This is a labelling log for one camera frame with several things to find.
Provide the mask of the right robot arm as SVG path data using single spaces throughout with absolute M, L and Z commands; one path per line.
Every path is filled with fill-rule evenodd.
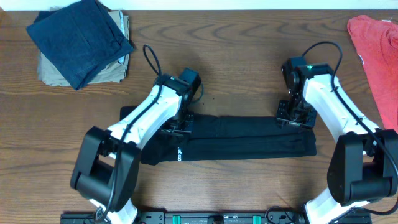
M 307 223 L 338 223 L 397 194 L 397 133 L 362 114 L 325 64 L 289 58 L 281 66 L 289 100 L 277 110 L 281 126 L 311 130 L 320 116 L 336 143 L 327 188 L 305 206 Z

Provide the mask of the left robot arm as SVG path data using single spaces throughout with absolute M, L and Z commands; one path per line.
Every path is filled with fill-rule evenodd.
M 141 152 L 155 133 L 187 138 L 193 114 L 187 108 L 201 86 L 198 72 L 186 68 L 179 77 L 160 75 L 149 96 L 108 129 L 93 126 L 84 136 L 70 181 L 88 199 L 94 213 L 62 217 L 61 223 L 133 223 L 131 202 Z

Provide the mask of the black t-shirt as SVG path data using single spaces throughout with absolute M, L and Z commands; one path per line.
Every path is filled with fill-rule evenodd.
M 165 123 L 141 152 L 141 162 L 245 160 L 314 156 L 312 130 L 281 127 L 274 117 L 213 116 L 186 111 L 183 132 Z

